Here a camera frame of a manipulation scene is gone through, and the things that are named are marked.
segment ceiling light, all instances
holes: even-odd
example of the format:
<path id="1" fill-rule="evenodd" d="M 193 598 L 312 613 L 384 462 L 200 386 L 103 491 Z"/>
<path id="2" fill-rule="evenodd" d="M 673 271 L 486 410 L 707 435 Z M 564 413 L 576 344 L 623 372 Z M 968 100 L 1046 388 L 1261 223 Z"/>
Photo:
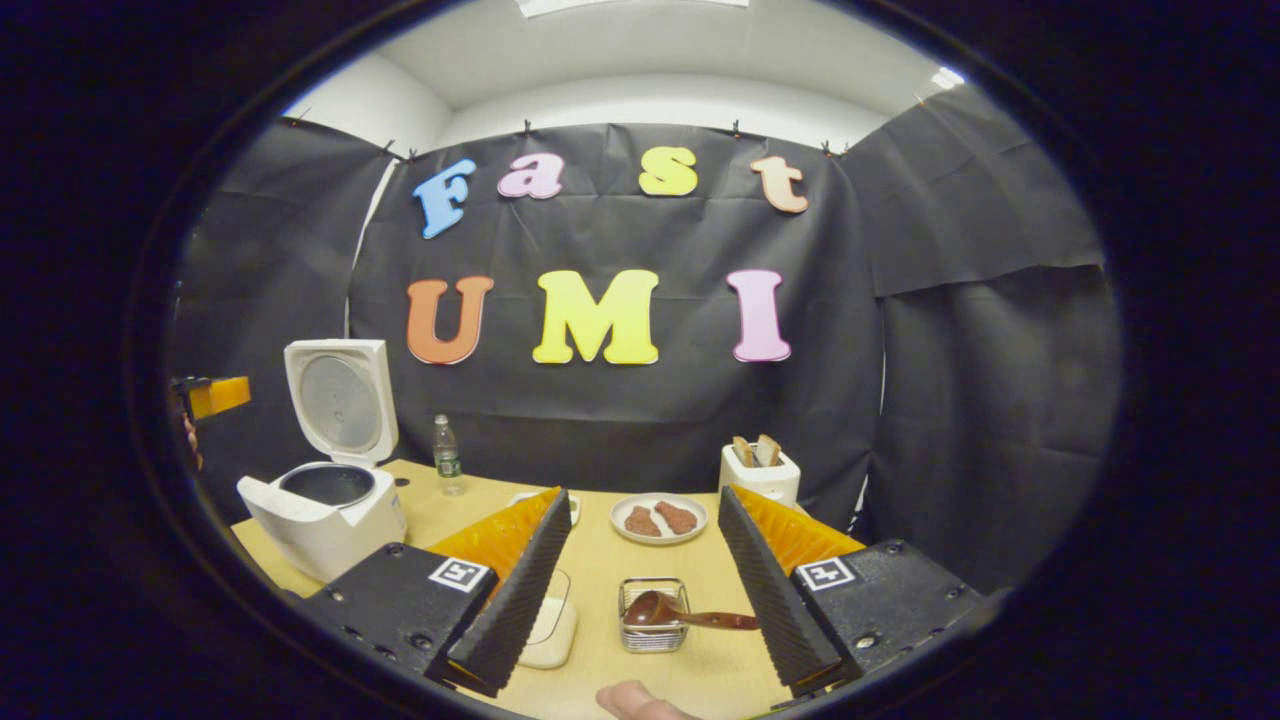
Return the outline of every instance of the ceiling light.
<path id="1" fill-rule="evenodd" d="M 582 8 L 585 5 L 603 5 L 605 3 L 618 3 L 621 0 L 516 0 L 516 5 L 520 6 L 520 12 L 525 14 L 526 18 L 536 18 L 538 15 L 545 15 L 547 13 L 556 13 L 558 10 L 568 10 L 572 8 Z M 631 3 L 640 3 L 643 0 L 628 0 Z M 749 0 L 694 0 L 696 3 L 710 3 L 713 5 L 728 5 L 731 8 L 746 8 Z"/>
<path id="2" fill-rule="evenodd" d="M 942 90 L 951 90 L 957 85 L 964 85 L 964 78 L 960 77 L 960 73 L 948 68 L 938 68 L 938 72 L 929 79 Z"/>

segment plate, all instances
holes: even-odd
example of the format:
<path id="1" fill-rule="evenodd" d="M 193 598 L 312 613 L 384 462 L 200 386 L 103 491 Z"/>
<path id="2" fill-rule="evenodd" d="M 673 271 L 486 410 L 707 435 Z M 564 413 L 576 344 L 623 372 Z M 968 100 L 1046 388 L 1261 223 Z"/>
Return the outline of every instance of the plate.
<path id="1" fill-rule="evenodd" d="M 507 502 L 507 507 L 511 507 L 512 505 L 520 502 L 521 500 L 529 500 L 530 497 L 534 497 L 535 495 L 539 495 L 541 492 L 544 492 L 544 491 L 517 492 L 516 495 L 511 496 L 511 501 Z M 571 528 L 577 524 L 577 516 L 580 514 L 580 510 L 579 510 L 580 506 L 581 506 L 581 502 L 577 500 L 577 496 L 573 495 L 573 493 L 570 493 L 568 495 L 568 527 L 571 527 Z"/>
<path id="2" fill-rule="evenodd" d="M 671 532 L 671 528 L 667 527 L 667 519 L 653 509 L 654 505 L 658 505 L 658 502 L 663 500 L 676 507 L 680 507 L 681 510 L 689 510 L 692 512 L 694 516 L 698 518 L 698 524 L 694 525 L 694 529 L 682 536 L 677 536 Z M 659 530 L 662 530 L 659 537 L 654 538 L 641 536 L 627 529 L 627 518 L 631 515 L 631 510 L 637 505 L 648 507 L 652 511 L 650 516 L 653 518 L 653 523 L 658 525 Z M 707 509 L 699 505 L 698 501 L 690 500 L 682 495 L 671 495 L 669 492 L 646 492 L 644 495 L 634 495 L 626 500 L 618 501 L 618 503 L 613 506 L 613 510 L 609 511 L 609 520 L 613 523 L 613 529 L 622 533 L 622 537 L 625 538 L 630 538 L 644 544 L 675 544 L 677 542 L 685 542 L 686 539 L 703 532 L 703 528 L 707 527 Z"/>

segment foam letter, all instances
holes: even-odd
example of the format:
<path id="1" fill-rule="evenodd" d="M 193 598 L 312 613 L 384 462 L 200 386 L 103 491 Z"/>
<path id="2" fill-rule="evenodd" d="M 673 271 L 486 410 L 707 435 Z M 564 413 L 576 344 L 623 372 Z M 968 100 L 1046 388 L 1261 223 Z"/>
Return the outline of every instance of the foam letter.
<path id="1" fill-rule="evenodd" d="M 791 181 L 804 179 L 804 174 L 788 168 L 787 161 L 777 155 L 751 163 L 751 169 L 760 173 L 764 183 L 764 199 L 783 213 L 804 213 L 809 201 L 791 192 Z"/>
<path id="2" fill-rule="evenodd" d="M 564 169 L 564 159 L 550 152 L 535 152 L 512 160 L 511 169 L 515 172 L 507 173 L 498 181 L 500 195 L 507 197 L 531 195 L 538 200 L 545 200 L 561 191 L 559 174 Z"/>
<path id="3" fill-rule="evenodd" d="M 791 346 L 778 334 L 778 307 L 773 301 L 773 288 L 782 284 L 782 275 L 773 270 L 739 270 L 726 279 L 737 290 L 742 314 L 742 341 L 733 348 L 733 357 L 742 363 L 790 357 Z"/>
<path id="4" fill-rule="evenodd" d="M 658 348 L 649 341 L 649 295 L 658 287 L 658 275 L 649 270 L 622 270 L 604 291 L 596 305 L 586 290 L 582 275 L 573 270 L 556 270 L 538 278 L 538 287 L 547 291 L 547 315 L 543 322 L 543 343 L 534 348 L 539 363 L 568 363 L 573 351 L 564 343 L 564 331 L 573 333 L 573 342 L 582 360 L 595 359 L 604 333 L 613 328 L 604 359 L 614 365 L 648 365 L 658 361 Z"/>
<path id="5" fill-rule="evenodd" d="M 689 195 L 698 187 L 694 163 L 698 158 L 687 147 L 650 147 L 640 156 L 640 190 L 646 195 Z"/>
<path id="6" fill-rule="evenodd" d="M 475 169 L 476 164 L 471 160 L 458 160 L 413 190 L 413 197 L 422 201 L 422 214 L 426 215 L 422 237 L 431 240 L 462 219 L 462 209 L 454 208 L 452 201 L 467 199 L 467 181 L 462 176 L 470 176 Z"/>
<path id="7" fill-rule="evenodd" d="M 449 290 L 444 281 L 417 281 L 408 286 L 408 351 L 431 365 L 453 365 L 475 352 L 480 342 L 480 315 L 484 295 L 493 288 L 493 278 L 484 275 L 458 281 L 462 295 L 458 334 L 449 342 L 435 337 L 435 310 L 440 296 Z"/>

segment ladle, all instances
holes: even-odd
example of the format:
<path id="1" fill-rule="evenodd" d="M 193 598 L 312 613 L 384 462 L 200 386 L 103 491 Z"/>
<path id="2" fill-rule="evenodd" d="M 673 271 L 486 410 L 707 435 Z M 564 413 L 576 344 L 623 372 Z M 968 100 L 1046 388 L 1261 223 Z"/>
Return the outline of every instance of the ladle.
<path id="1" fill-rule="evenodd" d="M 758 630 L 760 624 L 751 615 L 733 612 L 681 612 L 676 601 L 658 591 L 645 591 L 627 607 L 622 621 L 627 625 L 668 625 L 675 621 L 722 630 Z"/>

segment white wall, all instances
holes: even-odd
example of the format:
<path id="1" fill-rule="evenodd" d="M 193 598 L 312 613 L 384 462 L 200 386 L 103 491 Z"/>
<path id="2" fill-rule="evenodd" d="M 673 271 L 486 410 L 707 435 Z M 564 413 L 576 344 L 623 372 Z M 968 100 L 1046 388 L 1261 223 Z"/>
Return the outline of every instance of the white wall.
<path id="1" fill-rule="evenodd" d="M 302 96 L 285 117 L 329 126 L 379 147 L 394 140 L 392 151 L 422 154 L 436 145 L 453 110 L 413 76 L 371 53 L 334 73 Z"/>
<path id="2" fill-rule="evenodd" d="M 712 76 L 649 74 L 584 79 L 480 102 L 454 114 L 440 147 L 535 128 L 590 123 L 671 123 L 740 129 L 836 152 L 887 117 L 803 90 Z"/>

